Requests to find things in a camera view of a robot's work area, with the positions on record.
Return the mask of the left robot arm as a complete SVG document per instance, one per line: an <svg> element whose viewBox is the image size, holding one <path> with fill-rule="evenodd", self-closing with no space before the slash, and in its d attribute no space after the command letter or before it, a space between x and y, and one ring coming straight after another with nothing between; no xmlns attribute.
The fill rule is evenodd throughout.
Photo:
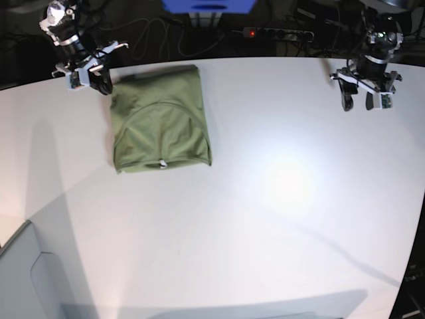
<svg viewBox="0 0 425 319"><path fill-rule="evenodd" d="M346 65L330 74L331 80L339 84L343 110L353 109L353 96L360 89L366 91L367 110L386 110L394 106L392 97L396 93L395 82L402 76L397 71L386 70L404 40L388 13L381 13L365 5L362 9L363 31L361 40L351 51L352 58Z"/></svg>

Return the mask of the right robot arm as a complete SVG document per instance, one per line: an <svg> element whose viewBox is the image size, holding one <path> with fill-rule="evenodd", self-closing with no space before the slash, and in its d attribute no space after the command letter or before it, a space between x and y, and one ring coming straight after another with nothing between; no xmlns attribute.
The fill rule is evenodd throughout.
<svg viewBox="0 0 425 319"><path fill-rule="evenodd" d="M107 96L112 93L110 78L110 55L121 48L128 48L127 42L111 41L99 43L92 30L98 22L89 27L80 24L98 16L106 5L90 9L86 1L51 1L46 7L44 19L39 27L62 49L66 60L55 65L52 77L64 76L69 90L92 88Z"/></svg>

